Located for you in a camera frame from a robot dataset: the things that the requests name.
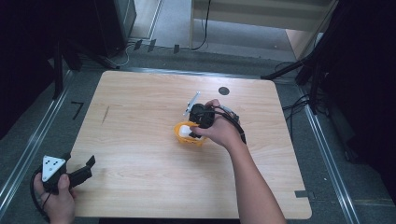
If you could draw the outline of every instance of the gray carpet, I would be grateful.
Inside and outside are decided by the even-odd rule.
[[[156,48],[148,53],[148,47],[133,51],[130,48],[130,62],[121,70],[132,67],[210,72],[235,74],[248,78],[259,78],[260,75],[270,74],[280,62],[259,58],[227,56],[212,53],[181,51],[174,54],[172,49]],[[105,71],[100,65],[83,57],[83,67],[80,72],[73,72],[73,82],[65,97],[64,103],[49,128],[40,149],[21,182],[11,204],[9,205],[2,223],[43,223],[31,202],[29,195],[29,181],[33,170],[40,164],[44,154],[61,155],[70,151],[78,135],[88,106],[94,94],[101,74]],[[113,59],[117,63],[126,60],[125,55]],[[282,105],[292,105],[299,97],[298,87],[291,81],[295,72],[287,74],[276,81],[276,88]],[[0,141],[0,183],[3,185],[18,158],[23,152],[38,122],[44,116],[53,93],[53,86],[49,86],[35,101],[21,119],[14,125],[9,134]],[[72,101],[82,102],[84,106],[76,119],[78,105]],[[338,142],[330,120],[320,116],[323,130],[332,146],[334,157],[341,171],[346,185],[356,202],[361,223],[395,223],[396,209],[389,202],[376,172],[364,164],[348,163],[343,156],[341,144]],[[346,223],[346,219],[334,192],[326,166],[318,150],[318,144],[306,118],[305,112],[293,117],[293,144],[300,165],[305,187],[313,192],[315,197],[310,199],[313,216],[308,220],[288,220],[289,223]],[[203,220],[160,220],[150,219],[130,220],[130,223],[204,223]],[[98,218],[77,218],[76,223],[98,223]]]

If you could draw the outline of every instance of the floor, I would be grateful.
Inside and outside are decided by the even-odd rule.
[[[211,76],[227,74],[230,77],[244,78],[260,78],[261,75],[271,74],[275,69],[279,69],[281,66],[276,66],[283,62],[295,61],[284,30],[213,21],[208,23],[206,45],[196,51],[181,50],[175,54],[175,44],[181,47],[189,45],[186,35],[189,33],[186,24],[189,22],[175,17],[172,10],[175,4],[181,2],[188,1],[162,1],[151,36],[148,36],[144,42],[149,43],[150,39],[156,39],[156,47],[153,51],[149,51],[149,46],[143,45],[137,50],[129,48],[129,54],[120,53],[110,60],[118,64],[124,63],[120,69],[125,71],[168,73],[183,71]],[[179,28],[172,27],[175,24],[178,24]],[[246,30],[244,34],[250,35],[241,37],[242,35],[234,29]],[[194,21],[194,46],[201,43],[202,37],[201,21]],[[82,69],[79,72],[69,71],[65,76],[64,95],[57,101],[51,101],[53,85],[50,85],[23,114],[8,135],[0,140],[2,154],[0,185],[16,187],[14,190],[9,188],[2,190],[0,199],[5,203],[2,203],[0,209],[1,223],[42,223],[28,193],[30,175],[41,162],[43,155],[60,154],[72,149],[96,85],[101,74],[106,70],[83,55],[81,58]],[[293,77],[296,75],[296,71],[293,71],[275,80],[282,106],[292,105],[308,88],[294,84]],[[71,102],[84,103],[75,119],[73,117],[77,114],[78,105]],[[40,123],[46,116],[50,117],[49,122]],[[319,124],[322,135],[313,131],[313,127],[318,127],[315,126],[317,125],[315,122]],[[303,108],[300,113],[293,116],[292,125],[293,146],[305,188],[309,193],[313,216],[308,220],[288,220],[288,223],[396,223],[395,205],[378,174],[365,164],[352,164],[346,161],[342,144],[330,118],[321,114],[312,117],[309,109]],[[329,155],[334,160],[334,166],[329,166],[326,162]],[[20,158],[30,158],[30,161],[21,162]],[[18,175],[20,179],[10,178],[18,171],[21,172]],[[340,178],[338,181],[341,180],[346,189],[341,193],[352,201],[354,207],[351,211],[356,213],[350,214],[355,217],[352,218],[353,222],[349,221],[350,218],[346,218],[347,213],[342,209],[338,197],[340,190],[339,186],[334,184],[336,183],[334,177]],[[221,223],[229,223],[227,220],[222,221]],[[76,219],[76,223],[98,222],[98,218]],[[203,221],[130,219],[129,223],[203,223]]]

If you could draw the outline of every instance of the table top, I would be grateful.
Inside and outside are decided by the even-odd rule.
[[[219,99],[240,116],[285,217],[311,217],[295,195],[304,183],[272,81],[115,71],[103,73],[67,164],[96,158],[93,177],[75,188],[78,217],[238,218],[228,152],[210,139],[181,144],[173,132],[197,91],[197,103]]]

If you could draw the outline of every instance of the forearm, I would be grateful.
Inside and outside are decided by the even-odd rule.
[[[248,147],[238,141],[227,150],[233,162],[241,222],[243,224],[285,223],[276,198],[251,158]]]

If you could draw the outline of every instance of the hand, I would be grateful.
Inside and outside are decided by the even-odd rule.
[[[220,106],[220,102],[219,100],[211,100],[207,102],[205,106]],[[215,110],[220,113],[224,113],[224,111],[221,109],[216,108]],[[230,121],[219,114],[215,115],[215,121],[210,128],[201,129],[198,127],[190,127],[190,129],[198,135],[206,136],[212,139],[212,141],[227,149],[230,149],[231,146],[234,146],[236,143],[242,143],[241,136],[236,128],[231,124]]]
[[[44,210],[49,216],[50,223],[73,223],[76,210],[74,198],[76,195],[73,191],[69,191],[70,180],[68,175],[61,175],[58,181],[58,195],[50,195],[44,190],[41,176],[41,173],[35,176],[35,191],[40,194],[42,203],[49,197],[44,205]]]

